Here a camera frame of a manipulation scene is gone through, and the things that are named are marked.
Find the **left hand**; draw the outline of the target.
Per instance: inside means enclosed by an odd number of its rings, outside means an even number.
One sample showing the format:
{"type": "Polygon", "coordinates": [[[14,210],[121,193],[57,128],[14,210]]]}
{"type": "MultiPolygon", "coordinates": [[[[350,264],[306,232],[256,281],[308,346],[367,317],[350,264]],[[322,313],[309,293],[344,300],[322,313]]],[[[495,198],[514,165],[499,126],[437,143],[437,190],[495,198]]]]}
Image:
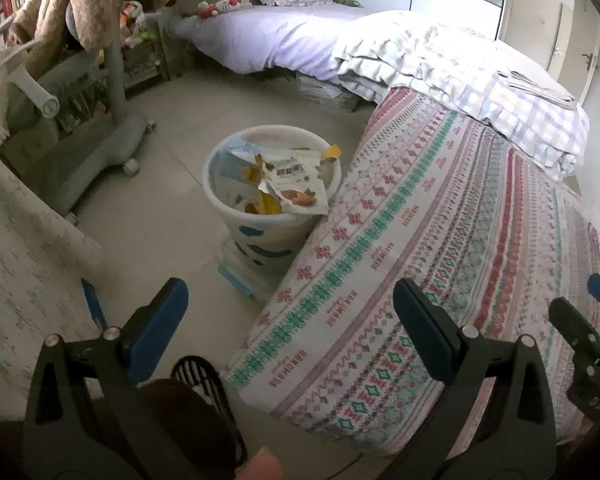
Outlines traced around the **left hand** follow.
{"type": "Polygon", "coordinates": [[[279,459],[261,448],[236,477],[237,480],[283,480],[284,470],[279,459]]]}

